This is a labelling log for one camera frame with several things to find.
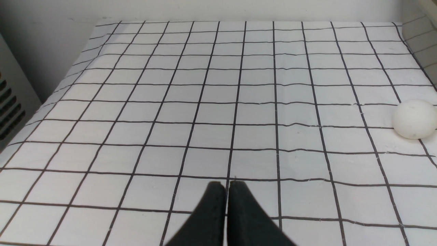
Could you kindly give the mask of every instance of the grid pattern cloth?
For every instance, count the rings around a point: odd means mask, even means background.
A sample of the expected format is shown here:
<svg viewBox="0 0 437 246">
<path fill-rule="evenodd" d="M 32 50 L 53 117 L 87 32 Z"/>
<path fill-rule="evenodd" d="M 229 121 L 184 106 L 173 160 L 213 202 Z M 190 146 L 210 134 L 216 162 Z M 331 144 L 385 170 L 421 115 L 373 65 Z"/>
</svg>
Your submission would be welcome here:
<svg viewBox="0 0 437 246">
<path fill-rule="evenodd" d="M 99 23 L 0 155 L 0 244 L 167 242 L 210 181 L 246 181 L 301 246 L 437 244 L 437 92 L 396 23 Z"/>
</svg>

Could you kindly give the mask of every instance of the air vent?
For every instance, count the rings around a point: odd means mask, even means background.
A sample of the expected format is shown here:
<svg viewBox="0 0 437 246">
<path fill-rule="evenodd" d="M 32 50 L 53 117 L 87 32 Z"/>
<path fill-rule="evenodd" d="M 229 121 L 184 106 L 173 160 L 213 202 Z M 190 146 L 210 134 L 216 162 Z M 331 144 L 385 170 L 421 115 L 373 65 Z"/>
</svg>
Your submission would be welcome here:
<svg viewBox="0 0 437 246">
<path fill-rule="evenodd" d="M 8 87 L 7 81 L 0 74 L 0 141 L 11 133 L 25 115 L 26 112 L 17 102 L 12 88 Z"/>
</svg>

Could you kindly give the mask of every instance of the ping pong ball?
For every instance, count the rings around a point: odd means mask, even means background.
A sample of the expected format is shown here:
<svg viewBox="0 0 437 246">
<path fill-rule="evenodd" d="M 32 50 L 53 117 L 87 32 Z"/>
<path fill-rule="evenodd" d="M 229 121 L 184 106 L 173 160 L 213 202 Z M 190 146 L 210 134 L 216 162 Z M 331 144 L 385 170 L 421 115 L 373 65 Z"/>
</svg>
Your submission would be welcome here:
<svg viewBox="0 0 437 246">
<path fill-rule="evenodd" d="M 437 110 L 427 101 L 408 100 L 396 107 L 392 124 L 402 137 L 409 139 L 428 137 L 437 127 Z"/>
</svg>

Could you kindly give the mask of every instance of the grid square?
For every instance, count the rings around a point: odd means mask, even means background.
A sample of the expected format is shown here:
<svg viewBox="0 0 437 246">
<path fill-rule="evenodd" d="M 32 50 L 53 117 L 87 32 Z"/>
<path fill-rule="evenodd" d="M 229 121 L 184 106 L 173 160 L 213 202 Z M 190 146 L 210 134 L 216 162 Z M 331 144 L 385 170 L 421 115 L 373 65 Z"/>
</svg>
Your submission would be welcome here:
<svg viewBox="0 0 437 246">
<path fill-rule="evenodd" d="M 63 100 L 84 100 L 91 101 L 100 89 L 99 84 L 74 84 L 62 97 Z"/>
<path fill-rule="evenodd" d="M 382 154 L 379 158 L 389 183 L 437 184 L 437 170 L 428 157 Z"/>
<path fill-rule="evenodd" d="M 0 200 L 22 201 L 40 173 L 27 170 L 0 172 Z"/>
<path fill-rule="evenodd" d="M 346 70 L 343 69 L 315 69 L 311 70 L 311 75 L 314 85 L 350 84 Z"/>
<path fill-rule="evenodd" d="M 311 79 L 309 77 L 309 70 L 308 69 L 276 70 L 276 83 L 281 85 L 311 84 Z"/>
<path fill-rule="evenodd" d="M 335 42 L 307 42 L 308 54 L 340 54 Z"/>
<path fill-rule="evenodd" d="M 270 55 L 245 56 L 243 69 L 266 69 L 273 68 L 273 57 Z"/>
<path fill-rule="evenodd" d="M 408 55 L 378 55 L 384 68 L 420 68 L 414 57 Z"/>
<path fill-rule="evenodd" d="M 201 85 L 170 86 L 166 102 L 198 102 L 202 91 Z"/>
<path fill-rule="evenodd" d="M 405 244 L 399 228 L 371 227 L 344 223 L 344 233 L 346 234 L 346 242 L 349 245 L 396 246 Z"/>
<path fill-rule="evenodd" d="M 332 31 L 331 28 L 330 29 L 320 29 L 320 30 L 305 29 L 304 32 L 305 32 L 305 40 L 307 42 L 335 41 L 334 32 Z"/>
<path fill-rule="evenodd" d="M 62 144 L 48 169 L 86 171 L 96 156 L 98 145 Z"/>
<path fill-rule="evenodd" d="M 241 85 L 238 96 L 240 103 L 274 102 L 274 85 Z"/>
<path fill-rule="evenodd" d="M 100 149 L 91 171 L 131 173 L 140 151 L 140 146 L 104 145 Z"/>
<path fill-rule="evenodd" d="M 62 142 L 73 127 L 73 121 L 44 120 L 28 141 Z"/>
<path fill-rule="evenodd" d="M 128 175 L 90 173 L 83 181 L 73 204 L 117 207 L 128 180 Z"/>
<path fill-rule="evenodd" d="M 374 154 L 328 154 L 334 181 L 351 184 L 384 184 Z"/>
<path fill-rule="evenodd" d="M 336 28 L 335 33 L 338 41 L 367 41 L 363 28 Z"/>
<path fill-rule="evenodd" d="M 239 81 L 240 71 L 238 70 L 208 70 L 206 84 L 208 85 L 237 85 Z"/>
<path fill-rule="evenodd" d="M 360 104 L 371 103 L 387 103 L 398 104 L 399 101 L 396 98 L 393 88 L 391 87 L 370 87 L 370 86 L 357 86 L 355 87 Z"/>
<path fill-rule="evenodd" d="M 319 105 L 322 126 L 364 127 L 356 105 Z"/>
<path fill-rule="evenodd" d="M 379 152 L 423 154 L 423 147 L 417 140 L 405 139 L 392 129 L 369 129 Z"/>
<path fill-rule="evenodd" d="M 361 110 L 369 127 L 392 127 L 392 114 L 395 106 L 365 105 L 361 106 Z"/>
<path fill-rule="evenodd" d="M 106 245 L 159 245 L 166 220 L 166 213 L 120 211 Z"/>
<path fill-rule="evenodd" d="M 234 122 L 235 104 L 206 104 L 199 106 L 197 123 L 232 124 Z"/>
<path fill-rule="evenodd" d="M 353 69 L 348 72 L 354 85 L 390 85 L 383 70 Z"/>
<path fill-rule="evenodd" d="M 71 207 L 53 238 L 55 245 L 100 245 L 115 210 Z"/>
<path fill-rule="evenodd" d="M 206 70 L 177 70 L 172 84 L 203 84 Z"/>
<path fill-rule="evenodd" d="M 56 153 L 58 146 L 59 144 L 24 143 L 7 167 L 43 169 Z"/>
<path fill-rule="evenodd" d="M 64 211 L 64 207 L 23 205 L 0 240 L 46 244 Z"/>
<path fill-rule="evenodd" d="M 342 245 L 340 225 L 336 221 L 283 219 L 284 233 L 298 245 Z"/>
<path fill-rule="evenodd" d="M 68 204 L 84 174 L 45 172 L 33 187 L 27 202 Z"/>
<path fill-rule="evenodd" d="M 205 86 L 201 102 L 232 102 L 237 98 L 236 86 Z"/>
<path fill-rule="evenodd" d="M 386 187 L 337 184 L 336 189 L 343 218 L 363 223 L 398 224 Z"/>
<path fill-rule="evenodd" d="M 193 211 L 200 199 L 202 198 L 203 193 L 205 192 L 206 187 L 210 181 L 218 181 L 221 182 L 223 186 L 225 186 L 225 180 L 210 180 L 210 179 L 192 179 L 192 178 L 181 178 L 179 187 L 176 193 L 176 199 L 174 201 L 173 210 L 176 211 Z"/>
<path fill-rule="evenodd" d="M 244 44 L 244 55 L 273 55 L 273 45 L 271 43 Z"/>
<path fill-rule="evenodd" d="M 302 30 L 275 30 L 274 31 L 275 42 L 294 42 L 302 41 L 303 35 Z"/>
<path fill-rule="evenodd" d="M 401 101 L 420 98 L 432 104 L 437 104 L 437 92 L 432 87 L 396 86 Z"/>
<path fill-rule="evenodd" d="M 167 146 L 186 146 L 191 124 L 155 123 L 148 144 Z"/>
<path fill-rule="evenodd" d="M 304 55 L 306 59 L 305 43 L 303 41 L 296 42 L 275 42 L 275 54 L 290 54 L 290 55 Z"/>
<path fill-rule="evenodd" d="M 160 42 L 162 44 L 185 43 L 187 39 L 188 33 L 165 33 Z"/>
<path fill-rule="evenodd" d="M 101 144 L 107 137 L 111 126 L 111 122 L 78 122 L 66 141 Z"/>
<path fill-rule="evenodd" d="M 418 69 L 386 70 L 393 84 L 420 84 L 430 85 L 430 81 Z"/>
<path fill-rule="evenodd" d="M 363 128 L 323 128 L 326 150 L 333 152 L 373 152 L 366 130 Z"/>
<path fill-rule="evenodd" d="M 305 127 L 300 125 L 289 127 L 279 126 L 278 135 L 280 149 L 287 151 L 323 149 L 318 127 Z"/>
<path fill-rule="evenodd" d="M 141 70 L 116 69 L 113 70 L 106 84 L 136 84 L 141 75 Z"/>
<path fill-rule="evenodd" d="M 369 42 L 338 42 L 343 54 L 359 53 L 359 54 L 375 54 Z"/>
<path fill-rule="evenodd" d="M 240 179 L 277 178 L 276 151 L 233 151 L 230 177 Z"/>
<path fill-rule="evenodd" d="M 357 101 L 350 86 L 314 87 L 317 103 L 320 104 L 356 104 Z"/>
<path fill-rule="evenodd" d="M 229 148 L 232 139 L 232 126 L 200 125 L 194 126 L 190 146 Z"/>
<path fill-rule="evenodd" d="M 185 158 L 183 175 L 226 177 L 229 151 L 189 148 Z"/>
<path fill-rule="evenodd" d="M 116 122 L 107 144 L 144 144 L 152 123 Z"/>
<path fill-rule="evenodd" d="M 115 120 L 123 105 L 123 102 L 91 102 L 81 119 Z"/>
<path fill-rule="evenodd" d="M 95 99 L 102 101 L 126 101 L 133 89 L 134 85 L 105 84 Z"/>
<path fill-rule="evenodd" d="M 156 46 L 153 55 L 179 56 L 181 55 L 183 49 L 184 49 L 183 44 L 160 44 Z"/>
<path fill-rule="evenodd" d="M 59 101 L 45 118 L 77 120 L 88 104 L 89 102 Z"/>
<path fill-rule="evenodd" d="M 209 56 L 183 56 L 178 69 L 207 69 L 209 61 Z"/>
<path fill-rule="evenodd" d="M 188 40 L 189 44 L 194 43 L 213 43 L 215 40 L 215 32 L 192 32 Z"/>
<path fill-rule="evenodd" d="M 157 44 L 161 38 L 162 34 L 138 34 L 133 44 Z"/>
<path fill-rule="evenodd" d="M 123 55 L 117 63 L 116 68 L 131 68 L 131 69 L 143 69 L 146 67 L 147 61 L 149 61 L 150 56 L 135 55 L 128 56 Z"/>
<path fill-rule="evenodd" d="M 292 84 L 277 87 L 277 102 L 308 102 L 314 103 L 314 95 L 311 86 L 302 84 Z"/>
<path fill-rule="evenodd" d="M 151 56 L 147 68 L 175 69 L 180 56 Z"/>
<path fill-rule="evenodd" d="M 283 125 L 305 124 L 317 126 L 317 114 L 314 105 L 304 103 L 279 104 L 277 106 L 278 123 Z"/>
<path fill-rule="evenodd" d="M 160 122 L 193 122 L 197 105 L 194 103 L 164 103 L 157 121 Z"/>
<path fill-rule="evenodd" d="M 244 32 L 218 32 L 216 43 L 228 43 L 228 42 L 243 42 Z"/>
<path fill-rule="evenodd" d="M 281 181 L 282 214 L 296 217 L 338 218 L 331 183 Z"/>
<path fill-rule="evenodd" d="M 153 121 L 160 105 L 159 102 L 128 102 L 118 120 Z"/>
<path fill-rule="evenodd" d="M 246 32 L 245 42 L 273 42 L 273 31 Z"/>
<path fill-rule="evenodd" d="M 177 178 L 134 176 L 122 207 L 168 210 Z"/>
<path fill-rule="evenodd" d="M 276 148 L 274 126 L 236 126 L 235 149 Z"/>
<path fill-rule="evenodd" d="M 396 27 L 366 27 L 371 41 L 399 41 Z"/>
<path fill-rule="evenodd" d="M 240 69 L 241 57 L 239 56 L 213 56 L 210 69 Z"/>
<path fill-rule="evenodd" d="M 137 85 L 129 101 L 161 102 L 167 91 L 166 85 Z"/>
<path fill-rule="evenodd" d="M 275 106 L 269 104 L 239 104 L 237 124 L 275 124 Z"/>
<path fill-rule="evenodd" d="M 340 54 L 310 54 L 311 68 L 344 68 Z"/>
<path fill-rule="evenodd" d="M 184 55 L 211 55 L 213 44 L 187 44 Z"/>
<path fill-rule="evenodd" d="M 392 187 L 393 197 L 402 222 L 406 225 L 435 226 L 433 211 L 437 190 L 421 187 Z"/>
<path fill-rule="evenodd" d="M 279 165 L 283 179 L 329 179 L 326 158 L 313 151 L 279 152 Z"/>
<path fill-rule="evenodd" d="M 146 69 L 138 84 L 169 84 L 173 74 L 173 70 Z"/>
<path fill-rule="evenodd" d="M 216 44 L 214 46 L 214 56 L 238 56 L 242 53 L 242 43 Z"/>
<path fill-rule="evenodd" d="M 141 154 L 135 173 L 178 175 L 185 147 L 146 146 Z"/>
<path fill-rule="evenodd" d="M 306 56 L 296 55 L 275 55 L 275 63 L 277 69 L 299 69 L 308 68 L 308 60 Z"/>
<path fill-rule="evenodd" d="M 274 83 L 274 70 L 262 69 L 262 70 L 242 70 L 241 71 L 241 84 L 273 84 Z"/>
<path fill-rule="evenodd" d="M 96 57 L 87 67 L 88 69 L 93 68 L 114 68 L 117 64 L 120 55 L 104 55 Z"/>
</svg>

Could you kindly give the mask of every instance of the white wall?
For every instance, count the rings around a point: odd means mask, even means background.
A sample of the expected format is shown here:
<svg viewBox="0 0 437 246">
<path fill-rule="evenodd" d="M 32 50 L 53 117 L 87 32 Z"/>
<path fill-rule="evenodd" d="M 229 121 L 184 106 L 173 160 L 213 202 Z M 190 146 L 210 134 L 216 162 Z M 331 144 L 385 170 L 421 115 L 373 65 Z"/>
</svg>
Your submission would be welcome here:
<svg viewBox="0 0 437 246">
<path fill-rule="evenodd" d="M 0 0 L 0 32 L 44 101 L 100 18 L 400 21 L 401 0 Z"/>
</svg>

